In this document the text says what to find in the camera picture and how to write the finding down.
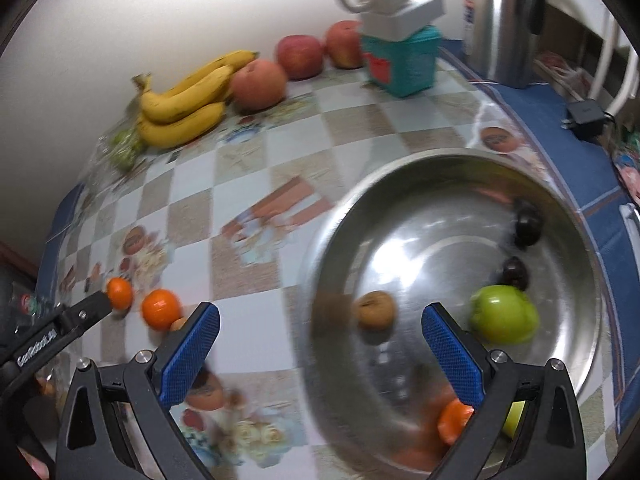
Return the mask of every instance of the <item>black charger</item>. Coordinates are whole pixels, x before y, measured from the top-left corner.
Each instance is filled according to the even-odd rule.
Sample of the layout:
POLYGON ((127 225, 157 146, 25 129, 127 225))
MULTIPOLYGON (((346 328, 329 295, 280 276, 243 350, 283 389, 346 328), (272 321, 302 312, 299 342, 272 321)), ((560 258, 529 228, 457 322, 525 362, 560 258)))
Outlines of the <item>black charger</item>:
POLYGON ((585 99, 566 106, 562 127, 571 130, 580 140, 591 140, 599 136, 605 123, 612 119, 594 99, 585 99))

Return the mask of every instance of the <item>dark plum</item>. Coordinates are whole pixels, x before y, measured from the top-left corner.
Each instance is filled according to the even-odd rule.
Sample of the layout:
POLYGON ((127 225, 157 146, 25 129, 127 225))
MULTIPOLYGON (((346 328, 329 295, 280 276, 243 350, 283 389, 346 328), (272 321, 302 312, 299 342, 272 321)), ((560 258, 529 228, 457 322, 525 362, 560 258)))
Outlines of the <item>dark plum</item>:
POLYGON ((544 221, 540 211, 529 202, 516 201, 515 243, 520 249, 540 240, 544 221))
POLYGON ((527 290, 529 286, 529 271, 519 257, 512 256, 504 261, 499 285, 511 285, 522 291, 527 290))

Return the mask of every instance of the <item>green apple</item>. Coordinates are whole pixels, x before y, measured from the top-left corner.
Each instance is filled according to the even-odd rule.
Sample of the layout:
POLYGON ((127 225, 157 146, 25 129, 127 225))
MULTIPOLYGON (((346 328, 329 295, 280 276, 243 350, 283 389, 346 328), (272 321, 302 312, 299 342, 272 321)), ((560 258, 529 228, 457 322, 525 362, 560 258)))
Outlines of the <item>green apple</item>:
POLYGON ((507 415, 507 420, 504 421, 502 432, 509 438, 513 438, 513 435, 516 433, 516 428, 522 416, 522 410, 524 410, 524 403, 524 400, 514 402, 509 410, 509 415, 507 415))
POLYGON ((491 343, 524 343, 540 325, 536 307, 514 286, 484 286, 471 301, 471 325, 491 343))

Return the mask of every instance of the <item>apple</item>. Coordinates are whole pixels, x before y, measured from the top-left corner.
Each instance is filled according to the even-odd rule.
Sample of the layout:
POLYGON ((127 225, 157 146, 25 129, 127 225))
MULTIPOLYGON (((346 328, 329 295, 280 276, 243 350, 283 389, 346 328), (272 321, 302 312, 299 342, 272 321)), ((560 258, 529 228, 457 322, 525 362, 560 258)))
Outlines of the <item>apple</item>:
POLYGON ((233 75, 231 92, 241 110, 264 110, 284 99, 287 74, 280 65, 258 58, 233 75))
POLYGON ((326 51, 336 68, 360 68, 363 65, 359 27, 360 22, 356 20, 343 20, 334 23, 326 32, 326 51))
POLYGON ((471 325, 491 343, 524 343, 540 325, 536 307, 514 286, 484 286, 471 301, 474 309, 471 325))
POLYGON ((276 46, 276 61, 292 81, 321 73, 323 57, 322 45, 313 36, 287 36, 276 46))

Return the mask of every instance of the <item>orange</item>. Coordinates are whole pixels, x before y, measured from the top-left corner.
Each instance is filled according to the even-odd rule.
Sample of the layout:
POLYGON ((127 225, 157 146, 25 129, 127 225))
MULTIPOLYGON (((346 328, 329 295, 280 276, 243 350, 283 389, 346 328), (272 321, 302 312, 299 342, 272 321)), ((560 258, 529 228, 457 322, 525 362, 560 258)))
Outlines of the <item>orange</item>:
POLYGON ((111 278, 107 283, 107 297, 113 308, 126 310, 133 303, 133 288, 124 278, 111 278))
POLYGON ((447 404, 438 419, 438 433, 442 441, 453 446, 473 414, 473 407, 462 404, 459 399, 447 404))
POLYGON ((169 330, 182 317, 180 300, 170 290, 156 288, 142 300, 142 317, 154 330, 169 330))

